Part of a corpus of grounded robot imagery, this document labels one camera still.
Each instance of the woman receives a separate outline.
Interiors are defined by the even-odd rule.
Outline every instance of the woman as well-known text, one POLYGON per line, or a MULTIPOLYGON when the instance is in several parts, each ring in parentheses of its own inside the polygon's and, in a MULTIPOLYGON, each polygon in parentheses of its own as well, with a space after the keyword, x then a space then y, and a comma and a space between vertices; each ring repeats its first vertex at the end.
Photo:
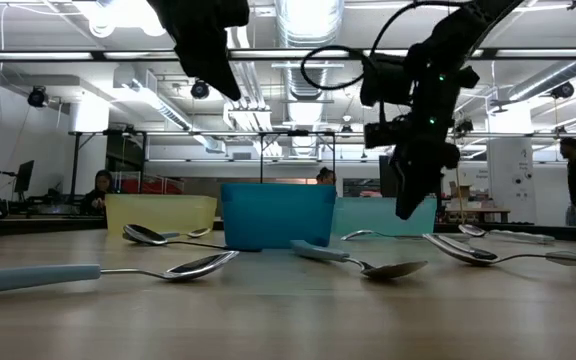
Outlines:
POLYGON ((104 215, 106 194, 114 193, 112 175, 108 170, 99 170, 95 175, 95 190, 86 194, 81 201, 82 215, 104 215))
POLYGON ((335 176, 334 171, 328 170, 326 167, 319 170, 319 175, 317 175, 317 185, 335 185, 336 181, 337 177, 335 176))

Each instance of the desk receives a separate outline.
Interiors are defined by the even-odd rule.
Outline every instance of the desk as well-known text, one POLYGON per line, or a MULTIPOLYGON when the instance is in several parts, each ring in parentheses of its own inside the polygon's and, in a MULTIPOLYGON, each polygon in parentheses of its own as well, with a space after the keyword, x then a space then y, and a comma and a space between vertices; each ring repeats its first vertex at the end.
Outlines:
MULTIPOLYGON (((446 209, 446 214, 459 214, 461 210, 459 209, 446 209)), ((510 210, 501 208, 464 208, 464 213, 477 214, 480 223, 485 223, 486 214, 500 214, 501 222, 508 222, 508 214, 510 210)))
MULTIPOLYGON (((0 267, 162 270, 214 253, 104 238, 102 230, 1 237, 0 267)), ((473 244, 498 255, 555 250, 473 244)), ((332 245, 374 264, 430 264, 377 284, 352 264, 267 251, 186 285, 117 275, 0 293, 0 360, 576 359, 576 268, 541 259, 474 268, 415 239, 332 245)))

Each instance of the computer monitor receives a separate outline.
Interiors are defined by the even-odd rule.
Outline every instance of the computer monitor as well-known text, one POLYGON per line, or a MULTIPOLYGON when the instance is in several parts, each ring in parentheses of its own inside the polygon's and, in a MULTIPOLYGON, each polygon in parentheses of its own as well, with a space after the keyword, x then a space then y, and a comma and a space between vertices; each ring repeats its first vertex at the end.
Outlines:
POLYGON ((19 165, 19 170, 17 170, 17 180, 15 180, 15 192, 17 194, 23 194, 28 191, 28 188, 30 187, 30 177, 32 176, 32 168, 34 166, 34 160, 19 165))
POLYGON ((390 166, 390 156, 379 157, 379 185, 382 197, 397 197, 399 180, 395 175, 395 169, 390 166))

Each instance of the teal plastic bin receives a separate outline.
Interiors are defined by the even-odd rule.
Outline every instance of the teal plastic bin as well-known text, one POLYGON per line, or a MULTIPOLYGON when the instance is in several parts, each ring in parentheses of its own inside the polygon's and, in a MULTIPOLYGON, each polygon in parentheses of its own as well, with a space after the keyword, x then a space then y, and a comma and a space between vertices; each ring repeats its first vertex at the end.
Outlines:
POLYGON ((291 240, 328 246, 334 186, 223 184, 226 244, 239 249, 290 249, 291 240))
POLYGON ((339 198, 332 232, 344 236, 372 230, 393 236, 419 236, 434 231, 437 199, 426 198, 406 221, 395 215, 396 204, 394 198, 339 198))

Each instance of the plastic bin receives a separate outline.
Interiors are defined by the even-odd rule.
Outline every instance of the plastic bin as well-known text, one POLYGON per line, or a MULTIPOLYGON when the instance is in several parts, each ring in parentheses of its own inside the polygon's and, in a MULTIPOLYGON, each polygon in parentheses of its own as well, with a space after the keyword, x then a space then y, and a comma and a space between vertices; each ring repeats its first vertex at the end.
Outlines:
POLYGON ((217 199, 194 195, 106 196, 108 235, 123 233, 126 224, 138 224, 157 232, 188 233, 212 229, 217 199))
POLYGON ((291 240, 328 246, 334 186, 223 184, 226 244, 242 249, 289 249, 291 240))
POLYGON ((424 199, 406 221, 395 215, 396 204, 394 198, 337 199, 333 233, 344 236, 358 230, 373 230, 395 236, 419 236, 434 231, 437 199, 424 199))

